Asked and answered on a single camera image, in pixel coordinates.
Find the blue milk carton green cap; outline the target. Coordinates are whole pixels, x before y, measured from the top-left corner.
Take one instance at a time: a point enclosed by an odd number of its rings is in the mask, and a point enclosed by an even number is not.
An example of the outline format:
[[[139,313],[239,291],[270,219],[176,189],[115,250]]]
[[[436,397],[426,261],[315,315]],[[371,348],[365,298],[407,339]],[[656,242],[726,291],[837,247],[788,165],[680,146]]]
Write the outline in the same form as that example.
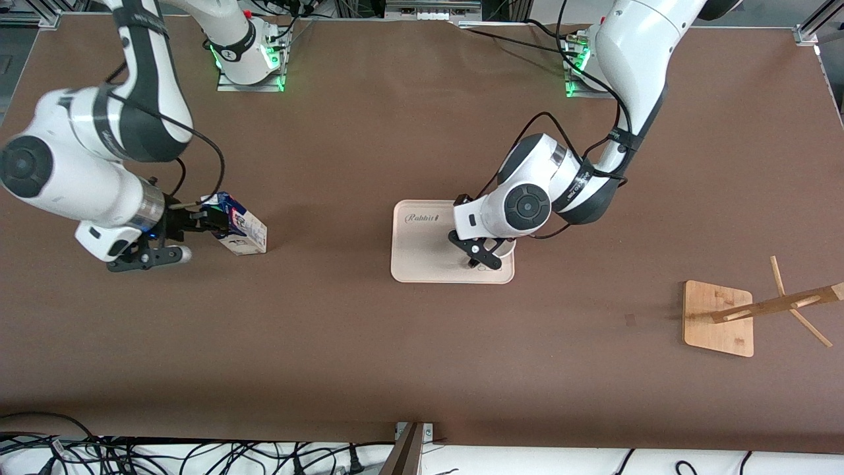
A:
[[[244,205],[223,191],[205,196],[202,201],[201,206],[214,206],[228,214],[228,222],[213,222],[230,228],[228,236],[215,237],[224,247],[238,256],[266,253],[268,228]]]

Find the cream tray with bear print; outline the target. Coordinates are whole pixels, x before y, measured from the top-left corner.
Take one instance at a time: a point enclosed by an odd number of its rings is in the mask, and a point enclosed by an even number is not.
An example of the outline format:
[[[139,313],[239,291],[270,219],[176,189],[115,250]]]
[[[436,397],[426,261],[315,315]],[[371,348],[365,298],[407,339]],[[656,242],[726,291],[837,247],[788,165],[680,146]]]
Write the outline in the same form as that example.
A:
[[[451,201],[400,201],[393,208],[390,270],[398,282],[506,284],[515,276],[514,251],[500,270],[471,269],[469,258],[449,242],[455,228]]]

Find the wooden mug tree rack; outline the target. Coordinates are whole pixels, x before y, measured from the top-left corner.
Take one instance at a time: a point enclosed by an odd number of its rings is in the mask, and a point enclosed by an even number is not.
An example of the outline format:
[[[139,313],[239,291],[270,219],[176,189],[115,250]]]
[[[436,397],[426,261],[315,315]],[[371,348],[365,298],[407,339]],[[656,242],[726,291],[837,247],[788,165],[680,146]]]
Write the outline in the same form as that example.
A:
[[[789,313],[826,348],[833,343],[800,312],[813,307],[844,301],[844,282],[788,294],[777,257],[769,258],[777,286],[777,297],[754,301],[752,294],[696,280],[683,285],[683,342],[735,357],[753,357],[754,322],[762,317]]]

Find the aluminium profile post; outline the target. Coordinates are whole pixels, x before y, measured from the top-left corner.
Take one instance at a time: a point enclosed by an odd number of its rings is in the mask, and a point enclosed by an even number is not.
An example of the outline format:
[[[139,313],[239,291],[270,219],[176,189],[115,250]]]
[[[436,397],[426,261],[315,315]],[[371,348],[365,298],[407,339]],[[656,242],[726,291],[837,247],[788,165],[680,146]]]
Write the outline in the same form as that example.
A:
[[[394,430],[394,440],[398,441],[405,429],[409,427],[409,423],[407,422],[399,422],[395,425]],[[423,435],[422,435],[422,442],[423,444],[432,444],[434,442],[434,429],[432,423],[424,423],[422,424],[423,428]]]

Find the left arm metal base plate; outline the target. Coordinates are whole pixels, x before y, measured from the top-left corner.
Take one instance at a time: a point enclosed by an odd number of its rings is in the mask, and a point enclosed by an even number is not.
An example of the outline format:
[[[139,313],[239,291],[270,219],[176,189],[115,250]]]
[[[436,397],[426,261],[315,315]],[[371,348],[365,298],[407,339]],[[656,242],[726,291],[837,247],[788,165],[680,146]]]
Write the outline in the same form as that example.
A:
[[[588,29],[577,30],[569,33],[561,42],[563,52],[569,57],[574,66],[585,71],[589,75],[598,78],[601,82],[608,84],[605,75],[599,64],[599,57],[595,51],[595,39],[600,26],[591,25]],[[585,77],[577,72],[572,66],[565,63],[564,81],[566,81],[566,96],[575,98],[600,98],[612,99],[612,94],[593,79]]]

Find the aluminium frame corner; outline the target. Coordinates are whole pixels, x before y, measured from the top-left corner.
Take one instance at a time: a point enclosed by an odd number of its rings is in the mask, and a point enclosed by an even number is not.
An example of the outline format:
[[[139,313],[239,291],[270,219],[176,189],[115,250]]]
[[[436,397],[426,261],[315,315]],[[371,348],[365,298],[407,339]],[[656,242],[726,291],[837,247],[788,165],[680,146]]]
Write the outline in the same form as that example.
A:
[[[819,40],[819,32],[839,13],[844,11],[844,0],[823,0],[823,3],[808,15],[801,24],[793,27],[793,36],[798,46],[814,46],[836,38]]]
[[[55,29],[64,11],[57,0],[0,0],[0,27]]]

